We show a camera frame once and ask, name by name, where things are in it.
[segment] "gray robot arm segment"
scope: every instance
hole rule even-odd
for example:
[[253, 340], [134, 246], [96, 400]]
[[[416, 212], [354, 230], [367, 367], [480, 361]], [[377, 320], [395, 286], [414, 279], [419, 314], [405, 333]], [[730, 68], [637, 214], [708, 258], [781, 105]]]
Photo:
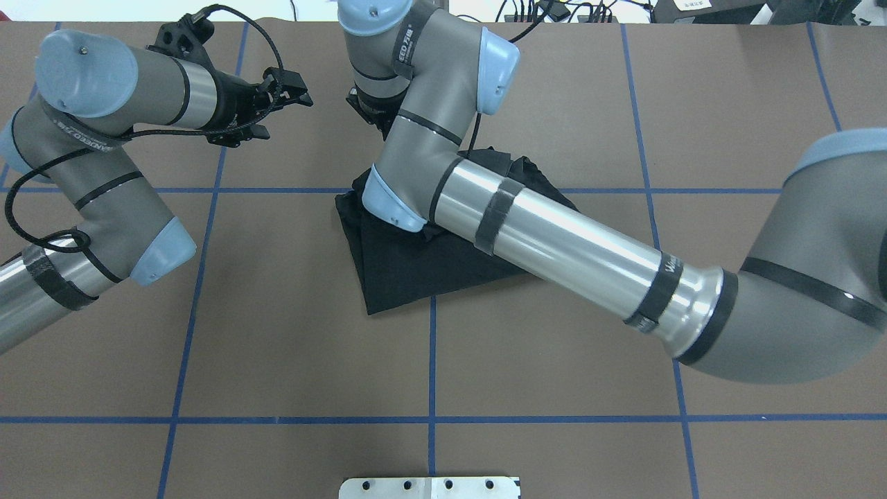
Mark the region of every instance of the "gray robot arm segment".
[[[376, 15], [362, 19], [369, 2], [339, 2], [355, 69], [398, 74], [397, 54], [414, 22], [404, 4], [410, 14], [428, 8], [424, 0], [377, 1]], [[456, 156], [482, 110], [479, 32], [434, 12], [406, 45], [412, 83], [364, 194], [374, 215], [406, 230], [432, 220], [616, 313], [659, 337], [673, 358], [714, 376], [800, 382], [844, 369], [876, 344], [887, 328], [887, 303], [877, 293], [887, 230], [887, 169], [878, 151], [887, 151], [887, 131], [862, 139], [883, 149], [832, 157], [846, 150], [844, 142], [860, 140], [846, 135], [812, 147], [831, 153], [802, 161], [810, 168], [787, 181], [743, 270], [697, 269]], [[375, 185], [385, 195], [368, 195]], [[845, 192], [859, 194], [850, 203]], [[795, 280], [780, 277], [780, 267]], [[803, 291], [812, 282], [822, 284], [823, 296]]]

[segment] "grid line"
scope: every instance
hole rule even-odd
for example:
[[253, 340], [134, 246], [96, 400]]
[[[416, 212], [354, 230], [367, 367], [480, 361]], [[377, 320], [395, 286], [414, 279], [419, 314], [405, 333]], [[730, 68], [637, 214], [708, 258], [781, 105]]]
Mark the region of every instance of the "grid line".
[[[657, 250], [661, 250], [659, 244], [659, 228], [656, 226], [655, 205], [653, 203], [653, 188], [650, 185], [650, 172], [647, 166], [647, 152], [644, 147], [644, 135], [640, 128], [640, 112], [638, 110], [638, 96], [634, 85], [634, 74], [632, 72], [632, 56], [628, 44], [628, 31], [625, 24], [620, 24], [619, 29], [622, 33], [622, 48], [625, 56], [625, 72], [628, 75], [628, 91], [632, 99], [632, 114], [634, 117], [634, 131], [638, 139], [638, 153], [640, 155], [640, 169], [644, 176], [644, 190], [647, 195], [647, 210], [650, 216], [650, 231], [653, 233], [653, 245]], [[684, 400], [684, 385], [680, 377], [680, 365], [676, 360], [671, 361], [672, 372], [674, 373], [675, 392], [678, 397], [678, 409], [680, 412], [680, 429], [684, 437], [684, 452], [687, 456], [687, 473], [690, 480], [690, 491], [693, 499], [699, 499], [699, 484], [696, 479], [696, 464], [693, 457], [693, 440], [690, 438], [690, 423], [687, 420], [687, 403]]]
[[[243, 53], [247, 48], [247, 30], [249, 25], [243, 23], [243, 32], [240, 35], [240, 51], [237, 57], [237, 68], [234, 70], [236, 76], [240, 76], [240, 69], [243, 66]], [[191, 315], [188, 318], [188, 330], [184, 337], [184, 348], [182, 351], [182, 363], [178, 371], [178, 382], [176, 386], [176, 396], [173, 400], [172, 420], [169, 422], [169, 435], [167, 436], [166, 451], [163, 454], [163, 464], [161, 466], [160, 481], [157, 486], [157, 499], [163, 499], [166, 494], [167, 478], [169, 476], [169, 466], [172, 462], [173, 448], [176, 444], [176, 430], [178, 426], [179, 409], [182, 406], [182, 393], [184, 391], [184, 380], [188, 372], [188, 360], [191, 356], [191, 344], [194, 338], [194, 325], [197, 320], [197, 309], [200, 303], [200, 293], [203, 289], [203, 276], [207, 268], [207, 254], [209, 253], [209, 240], [213, 232], [213, 224], [216, 219], [216, 205], [219, 199], [219, 188], [222, 185], [222, 174], [224, 172], [224, 160], [227, 147], [222, 147], [219, 153], [218, 166], [216, 167], [216, 181], [213, 184], [213, 197], [209, 202], [209, 214], [207, 216], [207, 229], [203, 234], [203, 245], [200, 250], [200, 265], [197, 269], [197, 279], [194, 283], [194, 296], [191, 302]]]
[[[887, 413], [772, 413], [615, 416], [436, 416], [435, 424], [656, 424], [885, 421]], [[185, 416], [180, 425], [428, 424], [428, 416]], [[171, 424], [171, 416], [0, 416], [0, 424]]]
[[822, 62], [820, 61], [820, 50], [816, 46], [816, 35], [813, 33], [813, 24], [808, 20], [807, 21], [807, 37], [810, 38], [810, 49], [813, 52], [813, 62], [816, 63], [816, 72], [820, 76], [820, 85], [822, 85], [822, 94], [826, 98], [826, 104], [828, 105], [828, 111], [832, 115], [832, 121], [835, 122], [835, 130], [841, 131], [843, 128], [841, 127], [841, 120], [837, 117], [837, 111], [835, 110], [835, 104], [831, 99], [831, 92], [828, 91], [828, 83], [826, 83], [826, 75], [822, 71]]
[[428, 306], [428, 476], [437, 475], [437, 296]]

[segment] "black tape band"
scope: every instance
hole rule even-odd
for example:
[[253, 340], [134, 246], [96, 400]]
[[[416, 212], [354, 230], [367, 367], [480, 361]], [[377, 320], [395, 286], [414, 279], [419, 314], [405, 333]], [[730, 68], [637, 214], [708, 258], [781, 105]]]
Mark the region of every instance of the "black tape band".
[[105, 278], [108, 279], [110, 282], [113, 282], [114, 284], [120, 284], [121, 282], [123, 282], [123, 279], [117, 277], [113, 272], [111, 272], [111, 269], [106, 267], [105, 264], [101, 263], [98, 260], [98, 257], [96, 257], [96, 254], [92, 252], [92, 249], [84, 248], [83, 255], [86, 257], [87, 260], [90, 261], [92, 266], [96, 267], [96, 269], [101, 272], [102, 275], [104, 275]]
[[699, 334], [696, 341], [690, 345], [678, 357], [678, 362], [685, 365], [691, 365], [700, 360], [711, 347], [718, 341], [721, 331], [724, 330], [727, 319], [733, 313], [733, 307], [736, 305], [736, 295], [739, 293], [739, 278], [735, 273], [724, 271], [724, 284], [721, 286], [718, 302], [715, 304], [715, 310], [711, 313], [711, 318], [705, 324], [703, 332]]
[[404, 20], [400, 22], [397, 42], [394, 45], [394, 51], [391, 52], [395, 73], [412, 80], [412, 56], [416, 52], [416, 43], [419, 42], [422, 29], [431, 19], [431, 14], [439, 8], [430, 2], [416, 2]]
[[662, 317], [665, 308], [671, 302], [675, 289], [680, 283], [680, 276], [684, 273], [684, 262], [680, 258], [668, 253], [663, 253], [659, 260], [659, 270], [653, 282], [650, 283], [650, 289], [644, 295], [644, 299], [640, 300], [638, 310], [635, 310], [631, 317], [624, 321], [625, 324], [637, 329], [641, 333], [649, 333], [659, 325], [659, 318]]
[[493, 254], [496, 246], [496, 236], [505, 223], [508, 211], [514, 204], [514, 198], [523, 190], [523, 184], [517, 180], [508, 177], [502, 179], [498, 190], [487, 204], [487, 209], [483, 212], [481, 223], [477, 226], [475, 232], [475, 248], [483, 251], [487, 255]]
[[77, 118], [67, 113], [62, 113], [55, 107], [50, 106], [43, 97], [38, 96], [37, 98], [40, 99], [40, 106], [43, 109], [43, 112], [46, 113], [46, 116], [49, 117], [50, 121], [71, 137], [71, 139], [82, 142], [86, 147], [94, 151], [107, 153], [130, 141], [129, 139], [111, 137], [100, 131], [94, 131], [92, 128], [81, 123]]
[[444, 127], [442, 127], [441, 125], [439, 125], [437, 123], [434, 123], [426, 118], [423, 118], [422, 116], [416, 115], [415, 113], [411, 113], [411, 112], [406, 111], [404, 109], [401, 109], [400, 111], [398, 111], [397, 115], [402, 118], [405, 118], [407, 120], [410, 120], [411, 122], [416, 123], [419, 126], [424, 126], [425, 128], [433, 131], [437, 135], [440, 135], [441, 137], [449, 140], [450, 142], [452, 142], [453, 144], [455, 144], [457, 146], [462, 143], [462, 139], [458, 135], [445, 129]]
[[450, 179], [450, 175], [452, 175], [452, 171], [456, 170], [456, 167], [459, 166], [459, 163], [464, 161], [465, 158], [461, 156], [457, 156], [456, 159], [452, 160], [450, 166], [446, 167], [446, 171], [443, 173], [440, 181], [437, 182], [437, 188], [435, 189], [435, 195], [431, 197], [431, 208], [428, 210], [428, 221], [432, 224], [435, 223], [435, 211], [437, 211], [437, 202], [441, 198], [441, 193], [444, 191], [444, 186], [446, 185], [446, 181]]
[[83, 293], [71, 281], [65, 281], [43, 248], [28, 246], [21, 252], [21, 259], [43, 292], [66, 309], [81, 310], [96, 301], [95, 297]]
[[130, 180], [135, 180], [136, 178], [142, 177], [144, 177], [144, 175], [142, 175], [141, 171], [131, 171], [130, 173], [115, 178], [114, 180], [109, 180], [104, 185], [92, 189], [92, 191], [90, 191], [84, 197], [78, 199], [77, 202], [74, 203], [74, 208], [77, 209], [77, 211], [80, 211], [80, 209], [82, 209], [90, 202], [95, 201], [95, 199], [98, 198], [100, 195], [110, 191], [117, 186], [126, 184]]
[[170, 57], [173, 62], [178, 66], [178, 70], [182, 72], [182, 79], [184, 80], [184, 98], [182, 99], [182, 106], [178, 110], [178, 114], [175, 118], [166, 123], [165, 126], [170, 126], [171, 124], [177, 122], [182, 119], [184, 116], [184, 112], [188, 110], [188, 104], [191, 102], [191, 79], [188, 78], [188, 72], [184, 70], [184, 66], [182, 63], [178, 61], [178, 59], [174, 57]]
[[860, 297], [855, 297], [852, 293], [836, 288], [815, 277], [773, 262], [768, 262], [767, 260], [751, 257], [745, 259], [745, 263], [742, 264], [742, 270], [747, 273], [754, 273], [785, 288], [801, 293], [862, 322], [870, 328], [882, 332], [887, 329], [887, 312]]

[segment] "black cable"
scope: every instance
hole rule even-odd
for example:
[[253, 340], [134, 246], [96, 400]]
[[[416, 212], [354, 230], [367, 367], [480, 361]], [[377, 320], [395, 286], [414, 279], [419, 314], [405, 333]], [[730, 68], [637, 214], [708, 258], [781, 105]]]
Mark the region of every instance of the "black cable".
[[508, 40], [508, 41], [513, 44], [513, 43], [517, 42], [518, 40], [520, 40], [521, 38], [524, 38], [526, 35], [528, 35], [530, 33], [530, 31], [532, 31], [534, 28], [536, 28], [536, 26], [538, 26], [539, 23], [541, 23], [542, 20], [548, 16], [548, 13], [552, 11], [552, 7], [554, 7], [554, 2], [549, 2], [548, 6], [542, 12], [541, 16], [537, 17], [536, 20], [534, 20], [532, 24], [527, 26], [527, 28], [524, 29], [520, 34], [518, 34], [518, 36], [515, 36], [514, 38], [512, 38], [511, 40]]
[[[502, 11], [505, 10], [505, 5], [508, 3], [508, 0], [502, 0], [502, 5], [499, 6], [498, 12], [496, 12], [496, 19], [493, 22], [498, 22], [498, 18], [502, 15]], [[517, 2], [515, 0], [511, 0], [511, 5], [514, 6], [514, 16], [517, 16]]]
[[[256, 31], [258, 31], [259, 34], [262, 35], [262, 37], [265, 39], [266, 42], [268, 42], [268, 45], [271, 47], [271, 52], [274, 53], [274, 59], [278, 63], [278, 71], [280, 72], [281, 75], [283, 75], [283, 59], [280, 58], [280, 52], [277, 49], [277, 45], [275, 45], [274, 42], [271, 40], [271, 37], [268, 35], [267, 31], [262, 29], [262, 27], [259, 26], [258, 23], [256, 23], [254, 20], [251, 20], [249, 17], [247, 17], [246, 15], [241, 13], [240, 11], [236, 11], [227, 5], [213, 4], [213, 5], [210, 5], [209, 7], [205, 7], [201, 10], [201, 12], [204, 12], [204, 14], [206, 14], [207, 17], [211, 13], [217, 12], [217, 11], [230, 12], [230, 13], [234, 14], [235, 16], [243, 19], [247, 24], [249, 24], [249, 26], [252, 26], [253, 28], [255, 28]], [[278, 88], [275, 89], [275, 91], [274, 91], [274, 99], [271, 101], [271, 104], [264, 111], [262, 111], [262, 113], [260, 113], [257, 117], [253, 118], [252, 120], [250, 120], [246, 123], [238, 125], [238, 126], [225, 128], [225, 129], [221, 129], [221, 130], [193, 130], [193, 131], [163, 130], [163, 129], [142, 130], [142, 131], [136, 131], [133, 133], [128, 133], [126, 135], [123, 135], [123, 136], [121, 136], [121, 139], [134, 139], [136, 137], [144, 137], [146, 135], [187, 135], [187, 136], [220, 135], [220, 134], [225, 134], [225, 133], [231, 133], [232, 131], [243, 130], [243, 129], [253, 126], [256, 123], [259, 123], [260, 121], [262, 121], [263, 119], [268, 117], [268, 115], [271, 114], [271, 110], [280, 101], [280, 97], [281, 97], [281, 88], [280, 88], [280, 85], [278, 85]]]
[[505, 4], [507, 4], [507, 3], [508, 3], [508, 0], [502, 0], [502, 5], [499, 6], [499, 11], [496, 12], [496, 19], [493, 20], [493, 22], [498, 22], [498, 18], [499, 18], [499, 16], [502, 15], [502, 11], [505, 10]]
[[468, 154], [465, 154], [465, 159], [471, 159], [471, 151], [475, 150], [475, 142], [477, 142], [477, 132], [481, 129], [481, 114], [478, 113], [475, 118], [475, 131], [471, 132], [471, 140], [468, 141]]
[[[14, 233], [18, 234], [19, 237], [21, 237], [22, 239], [24, 239], [27, 242], [30, 242], [31, 244], [39, 246], [45, 250], [56, 251], [58, 253], [81, 253], [84, 250], [86, 250], [87, 248], [89, 248], [90, 243], [91, 243], [91, 239], [90, 239], [89, 235], [86, 234], [85, 232], [77, 230], [77, 229], [71, 229], [71, 230], [67, 230], [67, 231], [58, 231], [56, 233], [52, 233], [50, 235], [47, 235], [46, 237], [43, 237], [43, 238], [37, 238], [31, 234], [28, 234], [27, 231], [25, 231], [25, 229], [21, 228], [21, 226], [19, 225], [19, 222], [16, 221], [15, 215], [12, 213], [12, 204], [15, 202], [15, 196], [19, 193], [19, 190], [21, 189], [21, 187], [24, 186], [25, 183], [28, 182], [31, 178], [34, 178], [37, 175], [40, 175], [41, 173], [47, 171], [48, 169], [52, 168], [53, 166], [56, 166], [57, 164], [61, 164], [61, 163], [66, 162], [68, 160], [72, 160], [76, 157], [80, 157], [84, 154], [89, 154], [91, 152], [92, 152], [92, 149], [88, 149], [86, 147], [83, 149], [77, 149], [74, 152], [60, 156], [50, 162], [47, 162], [46, 164], [40, 166], [39, 168], [29, 171], [28, 173], [24, 174], [21, 178], [16, 180], [14, 184], [12, 184], [12, 187], [9, 188], [9, 192], [6, 193], [6, 202], [4, 203], [4, 214], [6, 215], [6, 222], [9, 223], [9, 227], [13, 230]], [[55, 244], [50, 243], [50, 241], [55, 241], [55, 240], [62, 238], [62, 237], [70, 237], [71, 239], [73, 239], [75, 241], [76, 245], [74, 247], [67, 247], [67, 246], [57, 246]]]
[[575, 16], [576, 12], [579, 12], [579, 9], [581, 9], [582, 7], [588, 7], [588, 19], [590, 19], [592, 17], [592, 14], [594, 13], [594, 4], [590, 2], [583, 2], [577, 5], [575, 9], [573, 9], [573, 12], [571, 12], [569, 14], [569, 17], [567, 18], [567, 22], [571, 22], [573, 20], [573, 16]]

